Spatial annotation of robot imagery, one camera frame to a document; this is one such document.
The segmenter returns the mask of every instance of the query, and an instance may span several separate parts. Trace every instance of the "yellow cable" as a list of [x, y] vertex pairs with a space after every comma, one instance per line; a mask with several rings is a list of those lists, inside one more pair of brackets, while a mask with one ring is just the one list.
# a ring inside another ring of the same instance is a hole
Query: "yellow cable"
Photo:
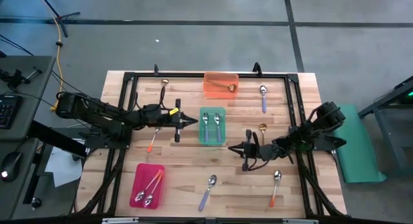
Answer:
[[[57, 24], [56, 18], [54, 18], [52, 9], [50, 9], [50, 7], [47, 6], [47, 4], [46, 4], [43, 0], [39, 0], [39, 1], [42, 2], [42, 4], [46, 7], [46, 9], [47, 9], [47, 11], [49, 12], [49, 14], [52, 16], [53, 21], [54, 21], [54, 23], [56, 24], [57, 33], [59, 34], [59, 40], [58, 40], [57, 42], [58, 42], [59, 44], [61, 44], [61, 43], [62, 43], [62, 40], [61, 40], [61, 33], [60, 33], [59, 24]], [[58, 69], [59, 69], [60, 78], [61, 78], [61, 80], [60, 80], [59, 92], [61, 92], [61, 91], [62, 91], [62, 88], [63, 88], [63, 73], [62, 73], [62, 68], [60, 67], [60, 48], [61, 48], [61, 46], [58, 45], [58, 46], [57, 46], [57, 54], [56, 54], [57, 67], [58, 67]], [[57, 101], [54, 103], [54, 107], [50, 107], [50, 110], [55, 111], [55, 110], [56, 110], [55, 107], [57, 107], [58, 102], [59, 102], [59, 100], [57, 100]]]

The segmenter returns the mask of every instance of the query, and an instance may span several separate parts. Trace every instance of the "keyboard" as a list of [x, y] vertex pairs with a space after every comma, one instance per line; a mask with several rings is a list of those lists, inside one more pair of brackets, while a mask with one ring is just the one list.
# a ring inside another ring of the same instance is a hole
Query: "keyboard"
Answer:
[[21, 96], [0, 95], [0, 129], [9, 129], [20, 108]]

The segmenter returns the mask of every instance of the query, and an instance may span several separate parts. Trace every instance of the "paper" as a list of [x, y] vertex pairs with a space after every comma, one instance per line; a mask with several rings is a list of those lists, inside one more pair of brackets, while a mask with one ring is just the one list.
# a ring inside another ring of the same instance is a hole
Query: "paper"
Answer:
[[45, 172], [52, 172], [54, 186], [59, 187], [77, 180], [82, 175], [81, 160], [74, 161], [71, 153], [54, 147], [47, 162]]

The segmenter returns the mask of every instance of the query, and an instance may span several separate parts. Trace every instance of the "gold spoon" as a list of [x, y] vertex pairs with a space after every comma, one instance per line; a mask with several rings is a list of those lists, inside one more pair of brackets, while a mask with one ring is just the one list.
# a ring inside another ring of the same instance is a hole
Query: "gold spoon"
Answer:
[[261, 133], [263, 133], [263, 145], [264, 145], [264, 131], [267, 129], [267, 125], [266, 124], [259, 124], [259, 130], [261, 131]]
[[162, 83], [162, 86], [165, 87], [165, 86], [169, 83], [169, 80], [167, 80], [167, 79], [162, 79], [162, 80], [161, 80], [161, 83]]
[[235, 92], [235, 90], [237, 89], [237, 85], [222, 85], [222, 84], [219, 84], [219, 83], [213, 83], [213, 82], [209, 82], [209, 81], [205, 81], [205, 83], [210, 84], [210, 85], [217, 85], [217, 86], [228, 88], [230, 92]]

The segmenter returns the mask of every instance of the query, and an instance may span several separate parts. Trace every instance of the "gray concrete floor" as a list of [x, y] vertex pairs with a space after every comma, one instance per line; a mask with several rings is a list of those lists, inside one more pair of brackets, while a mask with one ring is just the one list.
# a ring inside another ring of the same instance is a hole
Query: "gray concrete floor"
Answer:
[[[61, 15], [80, 11], [83, 19], [287, 21], [284, 0], [50, 0]], [[412, 22], [413, 0], [291, 0], [296, 21]], [[3, 0], [0, 15], [48, 17], [38, 0]], [[68, 25], [61, 64], [65, 79], [94, 97], [101, 95], [107, 70], [249, 71], [259, 61], [267, 72], [297, 72], [288, 27]], [[55, 55], [54, 25], [0, 24], [0, 34], [35, 55]], [[305, 72], [317, 75], [323, 101], [353, 103], [359, 109], [412, 75], [413, 28], [297, 28]], [[22, 55], [0, 43], [0, 50]], [[43, 99], [54, 102], [51, 78]], [[42, 103], [36, 119], [52, 127], [76, 122], [58, 118]], [[371, 118], [380, 169], [392, 162]], [[378, 184], [342, 183], [348, 213], [357, 218], [411, 223], [413, 179], [389, 178]], [[50, 188], [42, 182], [38, 193]], [[75, 184], [60, 188], [73, 194]], [[19, 209], [15, 218], [68, 212], [72, 196], [60, 196], [37, 211]]]

